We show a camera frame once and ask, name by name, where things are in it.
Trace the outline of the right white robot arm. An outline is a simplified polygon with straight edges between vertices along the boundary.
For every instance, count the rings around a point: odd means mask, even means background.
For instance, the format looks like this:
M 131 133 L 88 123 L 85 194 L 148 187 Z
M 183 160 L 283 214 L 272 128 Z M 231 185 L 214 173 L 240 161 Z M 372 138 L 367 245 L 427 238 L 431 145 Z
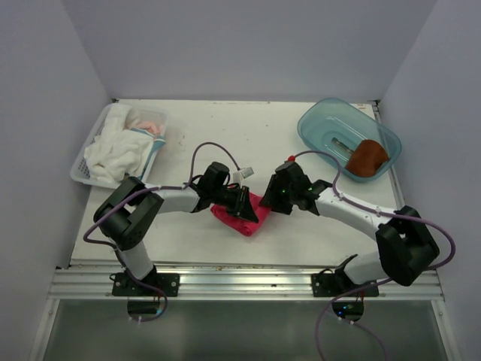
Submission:
M 271 176 L 260 205 L 280 214 L 291 214 L 297 206 L 316 216 L 338 220 L 375 241 L 377 250 L 352 255 L 334 269 L 339 293 L 352 295 L 361 285 L 390 278 L 408 287 L 440 255 L 440 249 L 419 213 L 408 206 L 399 211 L 359 202 L 348 203 L 346 196 L 324 180 L 311 182 L 301 166 L 287 161 Z

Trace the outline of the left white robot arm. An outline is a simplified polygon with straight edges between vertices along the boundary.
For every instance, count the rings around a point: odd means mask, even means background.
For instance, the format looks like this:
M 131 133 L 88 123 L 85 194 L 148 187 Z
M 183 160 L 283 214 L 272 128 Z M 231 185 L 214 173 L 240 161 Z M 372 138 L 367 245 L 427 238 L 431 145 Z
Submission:
M 110 242 L 139 295 L 154 291 L 156 267 L 147 254 L 144 236 L 159 214 L 198 213 L 211 205 L 223 207 L 241 220 L 259 221 L 250 201 L 249 188 L 225 184 L 229 169 L 212 162 L 199 180 L 181 187 L 148 187 L 128 177 L 94 213 L 94 224 Z

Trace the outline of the brown towel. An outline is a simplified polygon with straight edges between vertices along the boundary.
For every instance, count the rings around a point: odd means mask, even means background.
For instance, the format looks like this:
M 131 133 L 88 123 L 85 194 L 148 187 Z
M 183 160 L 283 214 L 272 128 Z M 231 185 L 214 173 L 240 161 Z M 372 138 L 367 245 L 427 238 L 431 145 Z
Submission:
M 345 169 L 358 177 L 373 177 L 389 161 L 385 149 L 374 140 L 363 140 L 353 151 Z

